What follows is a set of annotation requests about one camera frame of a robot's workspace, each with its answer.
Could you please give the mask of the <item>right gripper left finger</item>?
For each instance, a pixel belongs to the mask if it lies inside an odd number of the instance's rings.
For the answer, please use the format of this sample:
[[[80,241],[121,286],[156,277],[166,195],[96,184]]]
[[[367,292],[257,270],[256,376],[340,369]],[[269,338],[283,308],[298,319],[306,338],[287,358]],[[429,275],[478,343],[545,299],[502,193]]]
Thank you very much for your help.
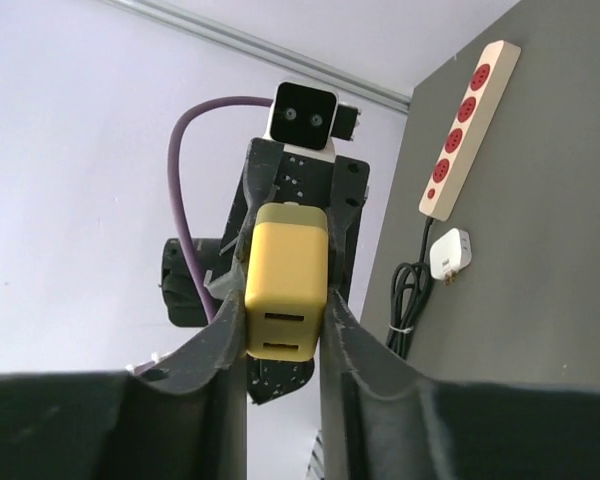
[[[142,376],[0,375],[0,479],[243,479],[244,300]]]

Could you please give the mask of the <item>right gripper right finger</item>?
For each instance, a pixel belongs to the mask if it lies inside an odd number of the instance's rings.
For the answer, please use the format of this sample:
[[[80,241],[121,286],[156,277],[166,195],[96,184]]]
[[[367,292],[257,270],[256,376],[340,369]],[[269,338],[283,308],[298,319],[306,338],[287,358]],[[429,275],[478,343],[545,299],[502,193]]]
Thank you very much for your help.
[[[600,479],[600,389],[432,379],[336,292],[320,390],[330,479]]]

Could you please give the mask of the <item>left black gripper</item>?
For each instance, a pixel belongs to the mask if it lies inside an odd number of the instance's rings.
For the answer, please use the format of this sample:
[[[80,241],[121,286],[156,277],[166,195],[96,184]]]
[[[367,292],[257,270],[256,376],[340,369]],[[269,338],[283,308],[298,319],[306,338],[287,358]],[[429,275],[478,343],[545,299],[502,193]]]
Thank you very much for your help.
[[[351,290],[370,166],[254,138],[221,241],[219,277],[244,294],[247,391],[256,405],[311,379],[336,290]]]

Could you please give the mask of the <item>yellow cube charger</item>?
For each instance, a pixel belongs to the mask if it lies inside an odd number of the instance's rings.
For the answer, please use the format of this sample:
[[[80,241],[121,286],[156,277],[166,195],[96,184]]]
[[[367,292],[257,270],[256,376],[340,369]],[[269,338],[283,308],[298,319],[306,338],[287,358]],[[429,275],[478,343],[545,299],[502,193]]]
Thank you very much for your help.
[[[251,357],[285,362],[314,357],[327,304],[328,266],[323,210],[289,203],[259,208],[244,298]]]

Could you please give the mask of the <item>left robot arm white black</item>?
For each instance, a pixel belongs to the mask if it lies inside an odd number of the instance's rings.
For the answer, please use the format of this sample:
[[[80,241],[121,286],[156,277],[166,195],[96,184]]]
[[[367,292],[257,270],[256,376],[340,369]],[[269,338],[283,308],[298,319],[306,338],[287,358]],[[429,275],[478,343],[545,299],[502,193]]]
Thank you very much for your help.
[[[312,375],[312,361],[255,360],[238,348],[246,335],[238,296],[244,291],[256,210],[269,201],[297,200],[321,209],[330,228],[329,296],[320,342],[321,399],[349,398],[341,330],[355,320],[346,302],[369,172],[368,163],[361,160],[344,156],[332,162],[318,160],[286,152],[272,141],[252,140],[222,238],[193,242],[203,286],[219,290],[212,302],[219,310],[219,326],[209,326],[205,318],[202,293],[194,285],[180,242],[170,239],[164,245],[161,290],[169,319],[178,327],[199,327],[202,333],[160,362],[159,370],[168,376],[159,381],[159,391],[199,403],[250,396],[262,404],[294,391]]]

